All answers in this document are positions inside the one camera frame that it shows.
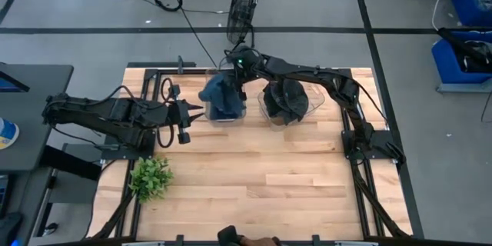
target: wooden tabletop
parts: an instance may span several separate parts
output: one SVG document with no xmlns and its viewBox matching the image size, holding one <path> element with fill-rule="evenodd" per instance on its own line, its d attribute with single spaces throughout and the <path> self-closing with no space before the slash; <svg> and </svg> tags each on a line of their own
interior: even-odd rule
<svg viewBox="0 0 492 246">
<path fill-rule="evenodd" d="M 379 105 L 371 69 L 351 70 Z M 135 95 L 141 93 L 144 72 L 144 68 L 125 71 L 123 84 Z M 180 85 L 181 99 L 204 104 L 198 99 L 206 82 L 203 75 L 169 77 Z M 311 240 L 319 234 L 321 240 L 362 239 L 351 169 L 343 155 L 339 106 L 321 89 L 324 104 L 312 115 L 273 131 L 258 103 L 265 85 L 264 80 L 246 84 L 248 108 L 242 121 L 218 125 L 201 117 L 188 129 L 191 143 L 155 148 L 156 156 L 170 160 L 175 179 L 165 199 L 141 206 L 138 240 L 173 241 L 183 234 L 186 241 L 216 241 L 217 232 L 230 224 L 250 238 Z M 383 129 L 384 119 L 362 92 L 361 105 L 367 120 Z M 168 131 L 162 129 L 161 137 L 167 141 Z M 396 167 L 390 160 L 371 160 L 371 166 L 381 204 L 411 233 Z M 127 161 L 116 161 L 101 176 L 89 236 L 118 206 L 126 168 Z M 366 206 L 371 234 L 376 235 L 367 200 Z"/>
</svg>

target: plastic container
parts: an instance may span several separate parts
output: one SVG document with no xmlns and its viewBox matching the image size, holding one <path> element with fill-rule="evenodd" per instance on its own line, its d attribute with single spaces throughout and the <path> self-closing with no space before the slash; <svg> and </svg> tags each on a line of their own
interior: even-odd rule
<svg viewBox="0 0 492 246">
<path fill-rule="evenodd" d="M 453 32 L 453 34 L 465 41 L 477 40 L 492 43 L 492 32 Z M 453 48 L 449 42 L 443 39 L 434 45 L 432 55 L 434 56 L 440 79 L 444 84 L 480 84 L 492 78 L 492 73 L 466 73 L 461 71 Z"/>
<path fill-rule="evenodd" d="M 218 70 L 218 69 L 214 69 L 214 68 L 208 69 L 205 72 L 206 82 L 208 82 L 211 78 L 213 78 L 216 74 L 218 74 L 220 72 L 221 71 Z M 204 102 L 204 106 L 205 106 L 205 117 L 208 120 L 214 121 L 214 122 L 233 122 L 233 121 L 237 121 L 238 119 L 242 119 L 242 118 L 244 118 L 246 116 L 246 102 L 243 102 L 243 105 L 244 105 L 244 109 L 243 109 L 243 112 L 242 112 L 241 116 L 236 117 L 236 118 L 215 119 L 215 118 L 211 118 L 211 114 L 214 112 L 213 111 L 213 108 L 214 107 L 212 107 L 212 104 L 210 102 Z"/>
<path fill-rule="evenodd" d="M 309 115 L 312 115 L 314 111 L 319 108 L 324 103 L 324 94 L 323 90 L 325 90 L 322 86 L 316 85 L 316 84 L 311 84 L 307 82 L 301 81 L 302 86 L 304 87 L 304 91 L 306 92 L 307 99 L 308 99 L 308 107 L 306 114 L 304 115 L 303 119 L 301 122 L 308 117 Z M 258 102 L 260 103 L 260 113 L 263 115 L 265 120 L 267 120 L 270 124 L 270 128 L 274 131 L 282 131 L 286 127 L 298 124 L 299 122 L 292 121 L 288 125 L 284 124 L 284 119 L 283 118 L 271 118 L 268 116 L 268 111 L 267 111 L 267 105 L 263 101 L 264 97 L 264 92 L 261 92 L 258 94 Z"/>
<path fill-rule="evenodd" d="M 492 11 L 483 10 L 477 0 L 452 0 L 461 23 L 468 26 L 492 26 Z"/>
<path fill-rule="evenodd" d="M 6 119 L 0 118 L 0 150 L 14 144 L 18 137 L 18 126 Z"/>
</svg>

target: blue cloth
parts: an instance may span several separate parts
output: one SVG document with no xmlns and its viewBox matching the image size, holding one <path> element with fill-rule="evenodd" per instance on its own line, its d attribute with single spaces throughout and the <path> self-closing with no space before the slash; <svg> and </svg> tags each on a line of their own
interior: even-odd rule
<svg viewBox="0 0 492 246">
<path fill-rule="evenodd" d="M 238 91 L 232 82 L 228 81 L 225 72 L 210 79 L 204 90 L 198 93 L 198 97 L 202 101 L 211 103 L 209 114 L 211 120 L 241 118 L 246 108 L 239 98 Z"/>
</svg>

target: fan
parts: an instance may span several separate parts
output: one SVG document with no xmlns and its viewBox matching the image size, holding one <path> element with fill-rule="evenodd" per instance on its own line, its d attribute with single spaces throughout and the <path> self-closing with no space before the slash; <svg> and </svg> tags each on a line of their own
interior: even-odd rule
<svg viewBox="0 0 492 246">
<path fill-rule="evenodd" d="M 254 8 L 258 0 L 232 0 L 228 19 L 228 40 L 235 44 L 236 48 L 242 42 L 249 30 L 251 30 L 251 47 L 254 48 L 254 29 L 251 25 Z"/>
</svg>

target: clear plastic bin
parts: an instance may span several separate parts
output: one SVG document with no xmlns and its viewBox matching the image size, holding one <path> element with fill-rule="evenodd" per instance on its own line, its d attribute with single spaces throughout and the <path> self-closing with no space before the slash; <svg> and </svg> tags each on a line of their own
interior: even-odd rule
<svg viewBox="0 0 492 246">
<path fill-rule="evenodd" d="M 210 68 L 210 69 L 207 69 L 207 71 L 205 72 L 205 80 L 206 82 L 208 82 L 210 79 L 212 79 L 216 74 L 220 73 L 222 70 L 218 70 L 216 68 Z M 234 122 L 234 121 L 238 121 L 238 120 L 241 120 L 242 118 L 244 118 L 246 116 L 246 108 L 243 109 L 243 112 L 241 114 L 240 117 L 238 118 L 226 118 L 226 119 L 211 119 L 210 118 L 210 115 L 211 115 L 211 110 L 212 110 L 212 105 L 210 102 L 204 102 L 204 106 L 205 106 L 205 117 L 210 120 L 210 121 L 213 121 L 213 122 L 219 122 L 219 123 L 226 123 L 226 122 Z"/>
<path fill-rule="evenodd" d="M 307 100 L 308 100 L 307 111 L 302 119 L 304 120 L 309 115 L 312 115 L 314 111 L 324 103 L 323 91 L 325 89 L 320 85 L 311 84 L 304 81 L 301 81 L 301 84 L 304 87 L 304 91 L 306 92 Z M 264 92 L 260 92 L 260 94 L 258 94 L 258 102 L 260 103 L 260 113 L 270 123 L 270 128 L 272 130 L 282 131 L 288 126 L 299 123 L 297 120 L 294 120 L 288 125 L 285 125 L 283 118 L 280 117 L 271 118 L 270 116 L 268 116 L 267 105 L 264 103 L 263 97 L 264 97 Z"/>
</svg>

